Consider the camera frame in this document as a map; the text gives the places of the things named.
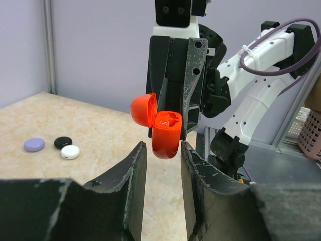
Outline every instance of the gray floor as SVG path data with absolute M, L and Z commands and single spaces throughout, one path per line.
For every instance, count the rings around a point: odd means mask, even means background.
M 211 153 L 208 147 L 215 133 L 215 129 L 205 129 L 205 156 Z M 270 145 L 252 142 L 245 154 L 244 166 L 256 183 L 321 183 L 321 162 L 307 158 L 295 145 L 283 145 L 276 150 Z

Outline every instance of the purple disc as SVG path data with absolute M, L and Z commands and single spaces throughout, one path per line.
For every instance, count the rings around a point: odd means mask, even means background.
M 45 141 L 41 138 L 35 137 L 25 141 L 24 148 L 27 152 L 37 152 L 45 147 Z

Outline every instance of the white zip tie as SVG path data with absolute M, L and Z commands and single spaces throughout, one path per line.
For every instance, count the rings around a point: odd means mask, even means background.
M 260 70 L 260 58 L 256 54 L 254 54 L 254 51 L 249 49 L 246 45 L 242 46 L 242 50 L 244 52 L 247 52 L 254 59 L 256 70 Z

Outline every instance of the white disc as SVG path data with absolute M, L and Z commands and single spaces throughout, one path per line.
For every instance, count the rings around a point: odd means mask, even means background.
M 60 155 L 63 158 L 68 160 L 77 158 L 79 154 L 80 154 L 80 149 L 78 146 L 75 146 L 75 145 L 64 146 L 60 151 Z

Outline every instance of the red object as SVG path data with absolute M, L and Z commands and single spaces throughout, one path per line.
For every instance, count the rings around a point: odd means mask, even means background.
M 130 113 L 134 121 L 152 127 L 152 150 L 161 159 L 170 159 L 177 153 L 182 128 L 182 116 L 176 112 L 157 113 L 156 94 L 145 94 L 136 98 Z

